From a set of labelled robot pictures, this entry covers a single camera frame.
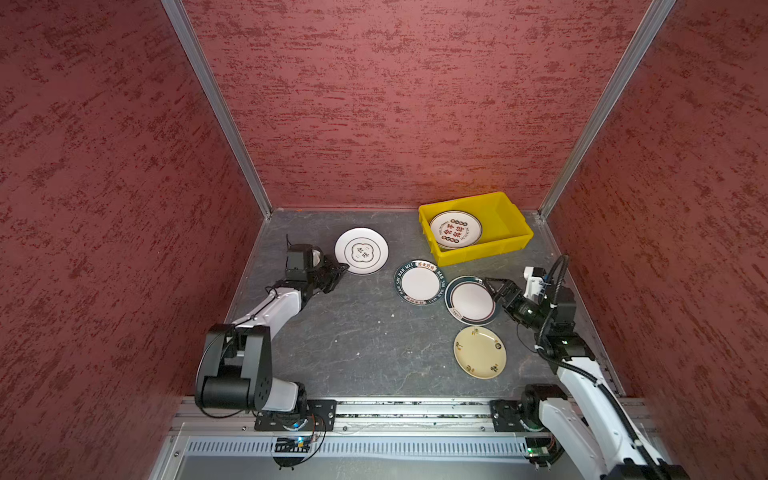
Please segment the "white plate clover emblem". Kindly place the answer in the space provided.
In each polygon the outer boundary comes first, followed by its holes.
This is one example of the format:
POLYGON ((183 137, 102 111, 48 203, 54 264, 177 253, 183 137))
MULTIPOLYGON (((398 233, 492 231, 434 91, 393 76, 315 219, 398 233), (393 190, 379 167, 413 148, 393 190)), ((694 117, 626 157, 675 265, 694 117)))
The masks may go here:
POLYGON ((370 275, 387 263, 389 245, 377 231, 357 227, 347 230, 337 239, 334 254, 339 263, 349 266, 349 273, 370 275))

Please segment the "cream yellow plate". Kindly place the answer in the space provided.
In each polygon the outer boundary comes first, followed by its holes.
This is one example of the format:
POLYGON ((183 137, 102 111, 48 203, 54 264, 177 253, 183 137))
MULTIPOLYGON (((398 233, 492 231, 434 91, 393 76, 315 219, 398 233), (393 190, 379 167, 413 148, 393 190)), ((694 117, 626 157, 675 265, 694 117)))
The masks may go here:
POLYGON ((499 376, 507 363, 502 340, 493 331, 480 326, 462 329, 454 339, 453 353, 465 373, 481 380, 499 376))

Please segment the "large white plate red characters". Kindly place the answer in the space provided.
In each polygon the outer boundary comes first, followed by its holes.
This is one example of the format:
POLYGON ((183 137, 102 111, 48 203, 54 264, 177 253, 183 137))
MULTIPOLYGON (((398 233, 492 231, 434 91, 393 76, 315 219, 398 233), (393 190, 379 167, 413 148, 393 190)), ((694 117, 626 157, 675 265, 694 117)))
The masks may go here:
POLYGON ((436 215, 429 223, 437 245, 443 250, 465 248, 476 244, 483 233, 482 223, 474 215, 450 210, 436 215))

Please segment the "green rim hao shi plate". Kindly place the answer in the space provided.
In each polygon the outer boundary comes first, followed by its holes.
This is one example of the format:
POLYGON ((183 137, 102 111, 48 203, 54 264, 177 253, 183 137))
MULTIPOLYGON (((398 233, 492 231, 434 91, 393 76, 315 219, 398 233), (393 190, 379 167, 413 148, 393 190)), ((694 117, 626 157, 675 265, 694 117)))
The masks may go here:
POLYGON ((434 263, 414 259, 398 268, 394 276, 397 294, 406 302, 418 306, 439 301, 447 282, 442 270, 434 263))

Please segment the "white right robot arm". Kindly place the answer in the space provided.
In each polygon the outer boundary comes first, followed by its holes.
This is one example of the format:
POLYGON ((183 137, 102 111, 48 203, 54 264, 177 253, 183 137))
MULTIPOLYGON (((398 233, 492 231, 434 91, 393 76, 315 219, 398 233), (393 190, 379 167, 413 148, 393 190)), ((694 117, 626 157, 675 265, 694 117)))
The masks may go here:
POLYGON ((486 281, 496 306, 533 332, 535 353, 559 379, 525 387, 516 413, 521 427, 549 432, 585 479, 687 478, 642 434, 609 387, 576 331, 573 292, 551 273, 530 283, 532 292, 509 279, 486 281))

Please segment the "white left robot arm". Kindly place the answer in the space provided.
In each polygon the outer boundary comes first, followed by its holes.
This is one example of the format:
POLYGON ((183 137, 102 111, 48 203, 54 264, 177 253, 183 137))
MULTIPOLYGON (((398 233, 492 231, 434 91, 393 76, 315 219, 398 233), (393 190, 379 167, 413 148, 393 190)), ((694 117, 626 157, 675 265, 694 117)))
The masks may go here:
POLYGON ((275 414, 295 427, 307 416, 305 387, 273 374, 276 334, 318 292, 332 292, 349 266, 310 244, 289 244, 285 277, 266 288, 266 298, 242 318, 211 327, 195 378, 195 404, 232 413, 275 414))

